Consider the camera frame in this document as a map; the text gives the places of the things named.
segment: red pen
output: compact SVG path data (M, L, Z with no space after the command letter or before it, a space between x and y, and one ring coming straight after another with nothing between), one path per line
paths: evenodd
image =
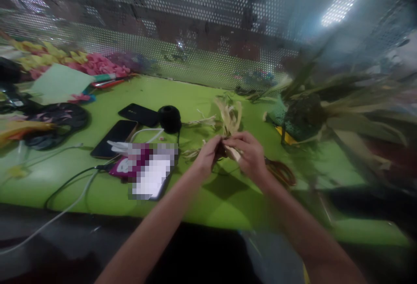
M124 82L124 80L110 80L106 82L95 82L95 83L92 83L91 85L94 86L96 89L105 89L107 87L114 86L122 82Z

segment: black fan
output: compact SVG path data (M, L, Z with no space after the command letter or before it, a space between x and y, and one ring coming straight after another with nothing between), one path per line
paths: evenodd
M30 121L51 122L57 129L37 131L24 136L25 144L36 150L51 149L62 143L68 136L85 127L89 120L88 112L75 104L51 104L39 109L37 115L27 118Z

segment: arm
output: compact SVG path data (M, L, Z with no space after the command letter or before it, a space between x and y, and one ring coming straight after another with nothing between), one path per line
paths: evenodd
M248 132L223 143L243 151L242 171L271 201L289 242L302 258L311 282L366 283L361 272L327 231L266 169L261 144Z
M193 165L143 219L100 274L96 284L145 282L190 202L210 175L221 139L217 135L204 145Z

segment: green paper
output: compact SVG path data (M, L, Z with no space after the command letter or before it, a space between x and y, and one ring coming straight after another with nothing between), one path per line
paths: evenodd
M53 64L35 81L31 90L42 94L42 104L54 104L73 99L73 94L81 94L92 80L92 76L78 70Z

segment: charging cable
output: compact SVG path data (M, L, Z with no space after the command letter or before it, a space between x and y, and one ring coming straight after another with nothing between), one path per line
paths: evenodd
M65 213L67 213L68 211L70 211L76 204L78 204L80 202L80 200L84 197L84 195L87 193L88 187L90 186L91 182L93 181L93 179L96 177L97 173L99 173L100 170L106 170L110 165L108 165L113 159L107 161L104 165L99 165L96 167L92 167L92 168L88 168L80 173L78 173L76 176L73 176L70 180L75 179L75 177L79 176L80 174L87 172L89 170L92 169L96 169L96 171L91 175L91 177L88 179L86 186L83 189L83 192L81 193L81 195L77 198L77 200L75 202L73 202L68 208L66 208L64 211L62 211L61 213L59 213L57 216L55 216L54 218L52 218L50 221L48 221L47 223L45 223L43 226L41 226L39 229L37 229L32 235L30 235L27 239L25 239L23 242L21 242L20 244L7 249L5 251L0 251L0 255L3 254L8 254L11 251L14 251L20 247L22 247L23 245L25 245L27 242L29 242L32 238L34 238L36 235L38 235L40 232L42 232L48 225L52 224L53 222L55 222L56 220L58 220L60 217L62 217ZM51 197L48 198L48 200L46 201L46 205L48 203L48 201L54 196L56 195L63 187L65 187L66 184L68 184L70 181L67 181L64 185L62 185L55 193L53 193L51 195Z
M159 131L153 138L151 138L149 141L146 142L146 143L150 143L150 142L153 142L158 136L160 136L161 133L164 132L164 129L142 129L142 130L139 130L138 132L136 132L135 134L132 135L132 137L130 138L129 142L130 143L133 142L135 140L135 137L140 132L143 132L143 131Z
M143 131L159 131L153 138L151 138L149 141L147 141L146 143L150 143L150 142L152 142L153 140L155 140L158 136L160 136L161 135L161 133L164 131L164 129L143 129L143 130L139 130L138 132L136 132L135 134L133 134L133 136L130 138L130 142L132 142L134 139L135 139L135 137L136 137L136 135L138 135L140 132L143 132ZM64 148L64 149L59 149L59 150L57 150L56 152L59 152L59 151L62 151L62 150L65 150L65 149L69 149L69 148L78 148L78 147L82 147L82 143L79 143L79 144L75 144L75 145L73 145L73 146L71 146L71 147L67 147L67 148ZM24 246L27 242L29 242L32 238L34 238L36 235L38 235L40 232L42 232L46 227L48 227L50 224L52 224L53 222L55 222L56 220L58 220L60 217L62 217L65 213L67 213L68 211L70 211L73 207L75 207L75 205L76 204L78 204L80 201L81 201L81 199L85 196L85 194L87 193L87 190L88 190L88 187L90 186L90 184L91 184L91 182L93 181L93 179L95 178L95 176L97 175L97 173L99 173L99 171L100 170L106 170L106 171L108 171L109 170L109 168L110 168L110 165L109 165L109 163L111 162L111 161L113 161L114 159L116 159L117 157L118 157L119 155L117 155L116 157L114 157L114 158L112 158L112 159L110 159L109 161L107 161L104 165L98 165L98 166L96 166L96 167L91 167L91 168L88 168L88 169L86 169L86 170L83 170L83 171L81 171L81 172L79 172L78 174L76 174L75 176L73 176L71 179L69 179L68 181L66 181L59 189L57 189L47 200L46 200L46 202L45 202L45 205L44 205L44 207L45 208L47 208L48 207L48 202L51 200L51 198L53 197L53 196L55 196L56 194L58 194L63 188L65 188L65 186L68 184L68 183L70 183L73 179L75 179L77 176L79 176L80 174L83 174L83 173L85 173L85 172L87 172L87 171L89 171L89 170L92 170L92 169L96 169L96 171L91 175L91 177L89 178L89 180L87 181L87 184L86 184L86 186L84 187L84 189L83 189L83 192L81 193L81 195L77 198L77 200L75 201L75 202L73 202L68 208L66 208L64 211L62 211L61 213L59 213L57 216L55 216L54 218L52 218L50 221L48 221L47 223L45 223L43 226L41 226L39 229L37 229L32 235L30 235L27 239L25 239L23 242L21 242L20 244L18 244L18 245L16 245L16 246L14 246L14 247L12 247L12 248L10 248L10 249L7 249L7 250L5 250L5 251L0 251L0 255L3 255L3 254L8 254L8 253L10 253L10 252L12 252L12 251L14 251L14 250L16 250L16 249L18 249L18 248L20 248L20 247L22 247L22 246ZM24 161L24 162L22 162L22 163L25 163L25 162L28 162L28 161L31 161L31 160L33 160L33 159L28 159L28 160L26 160L26 161Z
M113 152L118 153L118 154L123 155L123 156L127 156L130 143L132 143L133 140L135 139L135 137L140 132L143 132L143 131L158 131L158 133L154 137L152 137L149 141L146 142L146 143L150 143L153 140L155 140L158 136L160 136L161 133L164 132L164 129L143 129L143 130L139 130L138 132L133 134L132 137L129 139L128 143L126 143L126 142L112 142L112 141L107 141L107 143L112 146L112 151Z
M54 150L52 152L48 152L48 153L46 153L44 155L41 155L41 156L33 157L31 159L26 159L25 161L20 162L19 165L23 165L23 164L25 164L25 163L27 163L29 161L36 160L36 159L39 159L39 158L42 158L42 157L45 157L45 156L55 155L55 154L57 154L59 152L63 152L64 150L67 150L67 149L80 148L80 147L83 147L83 146L84 146L83 143L77 143L77 144L72 145L72 146L64 147L63 149L57 149L57 150Z

